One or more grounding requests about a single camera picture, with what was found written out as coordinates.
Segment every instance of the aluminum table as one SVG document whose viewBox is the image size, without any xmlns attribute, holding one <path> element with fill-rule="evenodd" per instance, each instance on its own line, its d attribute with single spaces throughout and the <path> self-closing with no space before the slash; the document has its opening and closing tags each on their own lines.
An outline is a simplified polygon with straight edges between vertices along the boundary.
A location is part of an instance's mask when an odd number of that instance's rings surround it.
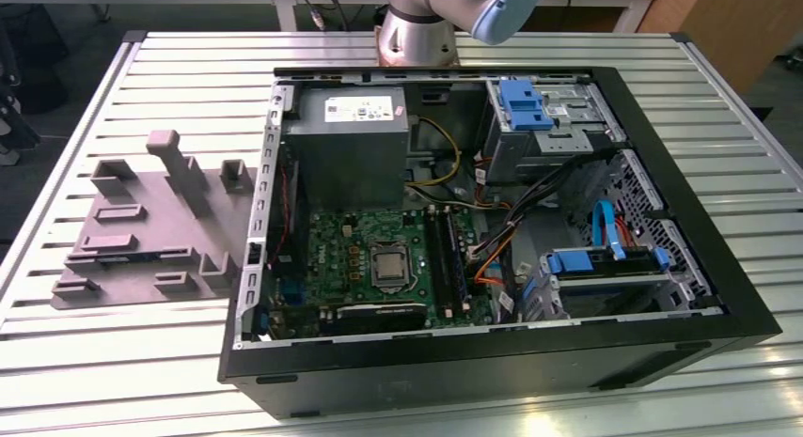
<svg viewBox="0 0 803 437">
<path fill-rule="evenodd" d="M 226 301 L 56 311 L 51 288 L 92 204 L 98 160 L 159 169 L 151 129 L 201 167 L 258 152 L 277 66 L 370 66 L 374 36 L 151 33 L 123 43 L 0 268 L 0 433 L 799 435 L 803 177 L 694 44 L 667 35 L 459 40 L 467 66 L 620 69 L 785 333 L 628 391 L 278 422 L 217 382 Z"/>
</svg>

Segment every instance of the cpu socket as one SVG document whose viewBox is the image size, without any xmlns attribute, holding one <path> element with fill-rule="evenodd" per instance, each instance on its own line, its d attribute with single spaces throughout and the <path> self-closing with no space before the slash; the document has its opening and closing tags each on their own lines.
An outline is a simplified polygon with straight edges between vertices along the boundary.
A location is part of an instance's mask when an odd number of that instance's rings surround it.
<svg viewBox="0 0 803 437">
<path fill-rule="evenodd" d="M 372 285 L 396 294 L 410 285 L 408 247 L 402 242 L 377 242 L 370 246 Z"/>
</svg>

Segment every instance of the ram slot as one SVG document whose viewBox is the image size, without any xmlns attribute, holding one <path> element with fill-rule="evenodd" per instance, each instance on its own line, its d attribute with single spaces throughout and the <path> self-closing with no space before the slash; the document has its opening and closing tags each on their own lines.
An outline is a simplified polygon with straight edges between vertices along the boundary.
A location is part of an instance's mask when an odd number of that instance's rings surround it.
<svg viewBox="0 0 803 437">
<path fill-rule="evenodd" d="M 464 259 L 461 258 L 461 242 L 457 238 L 457 227 L 452 218 L 451 208 L 447 207 L 440 215 L 443 236 L 443 258 L 447 263 L 448 277 L 451 279 L 457 309 L 456 313 L 467 313 L 471 306 L 468 303 L 468 285 L 465 283 Z"/>
<path fill-rule="evenodd" d="M 439 211 L 435 207 L 424 210 L 424 239 L 429 256 L 429 272 L 435 292 L 436 308 L 441 318 L 452 318 L 455 308 L 453 288 L 451 285 L 445 259 L 443 256 L 443 240 L 439 222 Z"/>
</svg>

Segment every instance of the gray 3d printed part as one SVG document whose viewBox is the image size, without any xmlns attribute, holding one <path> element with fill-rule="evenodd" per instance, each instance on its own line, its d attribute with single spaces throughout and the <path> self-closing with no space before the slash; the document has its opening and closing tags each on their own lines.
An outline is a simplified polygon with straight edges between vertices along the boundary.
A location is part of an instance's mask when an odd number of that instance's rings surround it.
<svg viewBox="0 0 803 437">
<path fill-rule="evenodd" d="M 243 259 L 255 169 L 227 160 L 201 170 L 175 132 L 154 132 L 149 151 L 165 172 L 102 161 L 87 221 L 52 289 L 58 309 L 229 296 Z"/>
</svg>

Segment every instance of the wooden cabinet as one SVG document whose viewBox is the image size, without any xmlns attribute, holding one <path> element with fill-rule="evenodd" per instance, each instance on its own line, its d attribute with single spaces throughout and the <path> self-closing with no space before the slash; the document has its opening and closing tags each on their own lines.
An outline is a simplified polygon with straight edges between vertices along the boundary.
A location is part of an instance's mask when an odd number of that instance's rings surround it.
<svg viewBox="0 0 803 437">
<path fill-rule="evenodd" d="M 639 31 L 687 33 L 745 93 L 801 28 L 803 0 L 655 0 Z"/>
</svg>

